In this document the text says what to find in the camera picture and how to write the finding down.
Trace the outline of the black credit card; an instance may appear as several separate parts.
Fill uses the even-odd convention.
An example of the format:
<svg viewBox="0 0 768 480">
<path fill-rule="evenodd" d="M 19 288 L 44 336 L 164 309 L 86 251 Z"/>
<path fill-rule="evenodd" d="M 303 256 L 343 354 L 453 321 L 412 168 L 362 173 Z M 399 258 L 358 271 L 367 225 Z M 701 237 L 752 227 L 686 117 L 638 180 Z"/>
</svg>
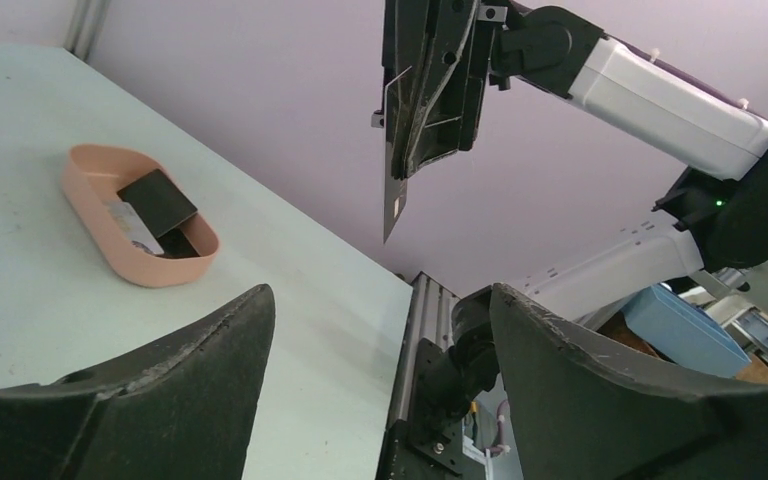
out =
<svg viewBox="0 0 768 480">
<path fill-rule="evenodd" d="M 406 173 L 403 142 L 385 128 L 383 242 L 387 243 L 406 204 Z"/>
</svg>

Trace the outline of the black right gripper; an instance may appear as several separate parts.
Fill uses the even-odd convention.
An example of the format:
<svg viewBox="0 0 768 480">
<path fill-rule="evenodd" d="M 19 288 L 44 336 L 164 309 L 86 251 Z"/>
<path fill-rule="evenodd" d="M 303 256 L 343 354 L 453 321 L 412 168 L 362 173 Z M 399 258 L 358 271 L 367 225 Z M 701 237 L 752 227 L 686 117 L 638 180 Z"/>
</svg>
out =
<svg viewBox="0 0 768 480">
<path fill-rule="evenodd" d="M 512 77 L 570 100 L 574 81 L 606 38 L 601 27 L 560 6 L 387 1 L 382 102 L 390 177 L 408 179 L 459 150 L 465 82 L 456 70 L 472 27 L 472 100 L 484 97 L 487 84 L 509 89 Z"/>
</svg>

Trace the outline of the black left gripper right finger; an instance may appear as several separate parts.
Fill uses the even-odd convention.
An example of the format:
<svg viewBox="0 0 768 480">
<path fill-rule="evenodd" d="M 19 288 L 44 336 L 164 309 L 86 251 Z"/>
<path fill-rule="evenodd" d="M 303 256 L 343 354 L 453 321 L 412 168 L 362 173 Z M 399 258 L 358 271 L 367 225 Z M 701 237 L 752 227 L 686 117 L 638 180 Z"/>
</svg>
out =
<svg viewBox="0 0 768 480">
<path fill-rule="evenodd" d="M 526 478 L 768 479 L 768 385 L 645 355 L 505 284 L 489 317 Z"/>
</svg>

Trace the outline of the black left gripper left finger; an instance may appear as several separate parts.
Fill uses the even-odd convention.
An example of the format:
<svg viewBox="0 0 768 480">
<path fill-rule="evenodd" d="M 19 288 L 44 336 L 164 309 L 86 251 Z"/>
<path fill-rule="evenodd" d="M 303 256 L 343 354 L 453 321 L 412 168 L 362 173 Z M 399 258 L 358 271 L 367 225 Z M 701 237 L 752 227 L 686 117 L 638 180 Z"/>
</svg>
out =
<svg viewBox="0 0 768 480">
<path fill-rule="evenodd" d="M 239 479 L 276 317 L 257 285 L 49 385 L 0 389 L 0 479 Z"/>
</svg>

